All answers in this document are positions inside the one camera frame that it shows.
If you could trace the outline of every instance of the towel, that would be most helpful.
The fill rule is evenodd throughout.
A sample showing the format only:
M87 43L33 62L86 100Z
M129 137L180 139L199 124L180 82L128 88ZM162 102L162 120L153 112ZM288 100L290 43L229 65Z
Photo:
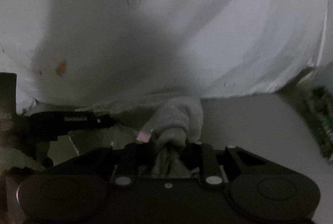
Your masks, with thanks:
M155 144L154 177L189 177L189 171L179 160L186 141L197 142L203 125L203 110L198 98L173 94L150 95L141 98L99 103L78 111L108 113L119 123L109 129L77 130L69 133L78 154L99 146L122 149L128 143L138 142L145 132Z
M20 169L29 168L35 171L43 171L45 168L32 157L26 156L15 148L0 147L0 174L13 167Z

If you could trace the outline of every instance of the green object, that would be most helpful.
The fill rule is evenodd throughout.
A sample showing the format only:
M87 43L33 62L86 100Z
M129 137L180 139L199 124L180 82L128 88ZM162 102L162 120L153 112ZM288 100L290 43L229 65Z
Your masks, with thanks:
M306 120L320 147L321 154L333 163L333 96L324 87L306 92Z

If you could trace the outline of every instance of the black object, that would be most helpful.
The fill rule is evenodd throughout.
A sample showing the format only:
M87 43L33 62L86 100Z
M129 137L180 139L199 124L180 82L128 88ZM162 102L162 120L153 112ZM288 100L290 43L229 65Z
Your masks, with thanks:
M16 114L16 74L0 73L0 144L15 147L36 159L36 144L57 141L71 130L102 129L115 124L109 115L49 111L29 117Z
M119 187L117 174L136 175L139 163L154 158L150 146L133 143L124 150L98 148L30 176L8 203L20 205L26 223L305 224L313 216L320 192L308 177L239 147L216 151L212 159L209 145L188 146L200 157L184 150L182 158L194 159L199 178L136 178L130 188ZM206 166L209 160L213 168ZM219 175L216 164L224 166L228 181L211 188L202 178Z

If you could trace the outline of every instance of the white fabric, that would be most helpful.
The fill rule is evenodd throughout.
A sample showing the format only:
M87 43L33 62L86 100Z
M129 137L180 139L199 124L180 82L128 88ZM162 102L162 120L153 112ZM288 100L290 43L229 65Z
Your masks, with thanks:
M36 106L36 101L27 93L23 92L19 87L16 88L16 113L22 114L25 110L29 110Z
M21 169L27 167L36 171L45 170L40 163L26 156L20 150L0 147L0 175L13 167Z
M39 101L75 106L178 88L272 92L313 58L326 9L327 0L0 0L0 72L17 73Z

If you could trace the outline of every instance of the round pad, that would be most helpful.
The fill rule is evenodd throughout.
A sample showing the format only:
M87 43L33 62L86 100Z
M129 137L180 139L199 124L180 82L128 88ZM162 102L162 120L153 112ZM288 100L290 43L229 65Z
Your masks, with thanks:
M222 178L219 176L209 176L206 178L206 183L210 185L219 185L223 182Z
M318 186L301 174L240 175L229 194L241 211L271 222L302 220L320 200Z
M126 176L119 176L114 180L114 182L117 185L125 186L125 185L130 185L132 183L132 180Z
M33 175L17 190L23 212L36 220L75 222L92 215L108 194L107 182L98 175Z

